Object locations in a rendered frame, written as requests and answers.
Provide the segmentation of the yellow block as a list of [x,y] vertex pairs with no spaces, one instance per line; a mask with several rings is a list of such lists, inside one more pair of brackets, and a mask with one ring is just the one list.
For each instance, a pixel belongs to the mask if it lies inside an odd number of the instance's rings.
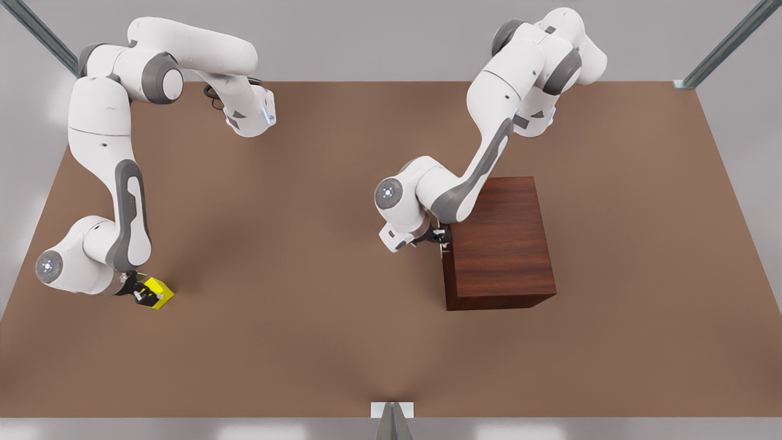
[[137,304],[159,310],[174,297],[173,291],[162,281],[154,277],[139,280],[134,285],[133,295]]

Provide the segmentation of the dark wooden box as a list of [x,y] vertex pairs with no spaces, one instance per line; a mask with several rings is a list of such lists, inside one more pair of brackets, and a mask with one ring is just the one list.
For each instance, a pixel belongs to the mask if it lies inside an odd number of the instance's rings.
[[556,295],[533,177],[490,178],[469,217],[447,229],[449,311],[521,309]]

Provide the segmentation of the silver frame post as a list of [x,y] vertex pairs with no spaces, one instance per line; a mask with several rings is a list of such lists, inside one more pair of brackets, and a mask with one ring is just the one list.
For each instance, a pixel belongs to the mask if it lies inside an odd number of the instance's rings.
[[78,58],[67,45],[41,20],[24,0],[0,0],[0,4],[39,41],[57,61],[76,78],[80,77]]
[[696,89],[780,7],[782,0],[759,0],[689,75],[672,82],[673,87],[681,90]]
[[407,419],[414,417],[414,403],[371,403],[372,419],[379,419],[375,440],[414,440]]

